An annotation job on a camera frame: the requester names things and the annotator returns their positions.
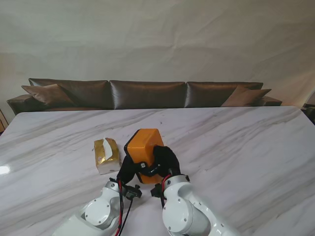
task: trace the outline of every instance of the black cable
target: black cable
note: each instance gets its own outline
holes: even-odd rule
[[[161,196],[161,204],[162,204],[162,208],[164,208],[164,206],[165,206],[165,202],[164,202],[164,197],[163,196]]]
[[[124,214],[123,183],[120,182],[120,184],[121,184],[121,188],[119,187],[120,213],[123,217],[123,214]]]
[[[131,209],[132,201],[133,201],[133,199],[130,200],[130,205],[129,205],[129,208],[128,208],[128,211],[127,211],[127,214],[126,214],[124,223],[123,223],[123,225],[122,225],[122,228],[120,229],[120,232],[119,232],[119,235],[118,235],[118,236],[120,236],[120,235],[122,234],[123,228],[124,228],[124,226],[125,226],[127,217],[128,217],[128,215],[129,215],[129,212],[130,212],[130,209]]]
[[[123,187],[122,186],[122,182],[120,180],[117,181],[118,184],[118,193],[119,193],[119,203],[120,203],[120,213],[119,213],[119,223],[118,223],[118,228],[117,231],[115,233],[115,236],[118,236],[118,233],[120,233],[120,229],[121,229],[121,222],[123,221],[123,206],[122,206],[122,195],[123,195]]]

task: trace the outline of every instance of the sofa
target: sofa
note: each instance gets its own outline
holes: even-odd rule
[[[75,106],[50,107],[32,95],[7,102],[15,114],[38,111],[79,111],[153,108],[220,107],[237,87],[261,89],[258,82],[135,82],[118,80],[71,81],[29,79],[31,86],[58,85]],[[253,106],[280,106],[281,101],[264,96]]]
[[[310,121],[315,124],[315,91],[304,103],[301,110],[308,117],[308,119],[310,119]]]

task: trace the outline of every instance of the table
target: table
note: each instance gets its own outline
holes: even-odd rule
[[[196,191],[243,235],[315,235],[315,127],[295,107],[191,108],[19,114],[0,137],[0,235],[50,236],[98,197],[109,177],[94,141],[123,145],[158,128]],[[123,234],[168,235],[160,200],[141,185]]]

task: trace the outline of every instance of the gold tissue box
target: gold tissue box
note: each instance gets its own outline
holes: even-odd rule
[[[119,150],[115,140],[105,138],[94,141],[95,163],[103,175],[120,169]]]

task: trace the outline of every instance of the orange box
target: orange box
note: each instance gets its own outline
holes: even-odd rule
[[[139,129],[126,145],[126,150],[134,163],[144,161],[151,166],[154,162],[153,147],[155,145],[164,146],[162,137],[158,129]],[[160,183],[162,177],[154,175],[152,177],[140,174],[142,183]]]

